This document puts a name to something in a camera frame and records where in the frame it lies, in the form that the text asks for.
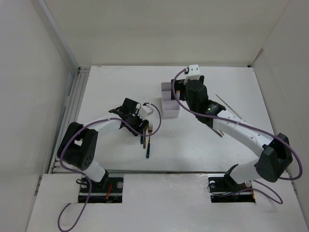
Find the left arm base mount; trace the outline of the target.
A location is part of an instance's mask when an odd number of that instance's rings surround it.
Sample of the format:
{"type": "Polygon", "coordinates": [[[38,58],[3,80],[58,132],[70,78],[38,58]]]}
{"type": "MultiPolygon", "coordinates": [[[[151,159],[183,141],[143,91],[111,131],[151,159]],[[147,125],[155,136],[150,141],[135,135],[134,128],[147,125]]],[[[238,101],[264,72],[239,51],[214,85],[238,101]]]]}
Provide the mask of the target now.
{"type": "MultiPolygon", "coordinates": [[[[79,187],[78,203],[85,203],[89,193],[89,183],[85,177],[76,180],[79,187]]],[[[110,175],[107,184],[93,182],[88,203],[122,203],[124,176],[110,175]]]]}

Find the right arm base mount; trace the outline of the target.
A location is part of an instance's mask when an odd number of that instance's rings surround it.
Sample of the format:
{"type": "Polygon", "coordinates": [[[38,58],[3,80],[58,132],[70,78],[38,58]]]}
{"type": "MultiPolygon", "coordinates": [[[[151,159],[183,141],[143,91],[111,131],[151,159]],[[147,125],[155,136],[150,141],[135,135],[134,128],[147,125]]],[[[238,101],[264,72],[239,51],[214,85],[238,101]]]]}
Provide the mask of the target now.
{"type": "Polygon", "coordinates": [[[237,184],[223,174],[208,176],[207,190],[212,203],[255,203],[251,181],[237,184]]]}

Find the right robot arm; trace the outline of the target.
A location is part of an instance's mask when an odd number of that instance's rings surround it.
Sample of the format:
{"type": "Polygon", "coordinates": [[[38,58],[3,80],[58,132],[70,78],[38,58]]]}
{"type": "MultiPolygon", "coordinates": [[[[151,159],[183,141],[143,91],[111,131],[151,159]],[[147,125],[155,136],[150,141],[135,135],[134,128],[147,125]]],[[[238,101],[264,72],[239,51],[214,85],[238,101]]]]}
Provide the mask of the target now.
{"type": "Polygon", "coordinates": [[[247,181],[263,179],[275,183],[292,163],[288,137],[272,135],[237,118],[223,105],[209,99],[203,83],[198,79],[171,80],[171,99],[187,103],[185,110],[212,130],[222,131],[249,148],[257,158],[245,164],[234,164],[224,174],[224,186],[235,190],[247,181]]]}

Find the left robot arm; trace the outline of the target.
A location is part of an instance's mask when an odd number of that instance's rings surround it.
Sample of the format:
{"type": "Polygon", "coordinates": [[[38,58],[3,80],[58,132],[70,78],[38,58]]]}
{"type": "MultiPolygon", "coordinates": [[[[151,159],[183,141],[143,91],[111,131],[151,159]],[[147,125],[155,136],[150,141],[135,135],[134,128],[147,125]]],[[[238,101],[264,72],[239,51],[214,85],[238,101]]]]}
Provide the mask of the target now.
{"type": "Polygon", "coordinates": [[[153,111],[149,104],[126,98],[121,106],[97,119],[98,123],[92,121],[86,127],[87,124],[72,122],[61,141],[57,157],[83,172],[96,191],[104,191],[108,186],[109,173],[94,159],[98,138],[121,128],[138,136],[149,124],[147,116],[153,111]]]}

